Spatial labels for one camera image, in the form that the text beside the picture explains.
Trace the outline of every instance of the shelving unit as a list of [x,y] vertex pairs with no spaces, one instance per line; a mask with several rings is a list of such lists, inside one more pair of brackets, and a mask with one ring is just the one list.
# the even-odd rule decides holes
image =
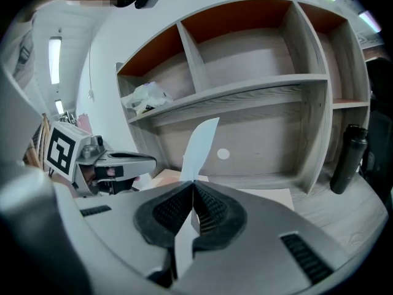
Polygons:
[[[193,130],[220,117],[202,175],[309,192],[344,125],[368,119],[367,79],[348,72],[365,73],[360,47],[345,19],[320,10],[287,0],[222,4],[180,19],[119,64],[121,97],[156,81],[174,98],[139,116],[124,109],[138,151],[157,159],[151,175],[180,170]],[[220,148],[229,159],[217,157]]]

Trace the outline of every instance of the wooden floor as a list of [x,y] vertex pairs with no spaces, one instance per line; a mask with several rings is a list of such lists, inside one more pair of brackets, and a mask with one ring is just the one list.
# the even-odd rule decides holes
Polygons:
[[309,194],[291,189],[295,212],[326,231],[354,257],[376,242],[387,221],[387,211],[360,175],[355,175],[341,195],[330,190],[332,175],[331,167],[325,165]]

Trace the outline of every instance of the pink object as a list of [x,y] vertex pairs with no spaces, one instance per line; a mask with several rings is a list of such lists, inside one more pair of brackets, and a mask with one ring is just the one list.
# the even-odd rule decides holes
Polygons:
[[77,119],[78,127],[93,134],[87,114],[82,114]]

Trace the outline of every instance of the small round sticker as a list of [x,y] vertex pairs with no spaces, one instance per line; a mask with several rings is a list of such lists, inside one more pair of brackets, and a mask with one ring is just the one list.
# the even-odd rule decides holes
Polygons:
[[229,155],[230,155],[230,153],[229,153],[229,151],[228,151],[227,149],[219,149],[219,150],[217,151],[217,156],[218,156],[219,159],[221,159],[221,160],[226,160],[226,159],[228,159],[228,158],[229,158]]

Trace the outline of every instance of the black water bottle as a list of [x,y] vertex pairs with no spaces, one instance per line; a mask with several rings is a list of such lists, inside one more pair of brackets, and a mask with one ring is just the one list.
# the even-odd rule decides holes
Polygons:
[[343,148],[338,159],[330,188],[336,194],[342,194],[356,173],[367,148],[367,130],[358,125],[348,125],[343,135]]

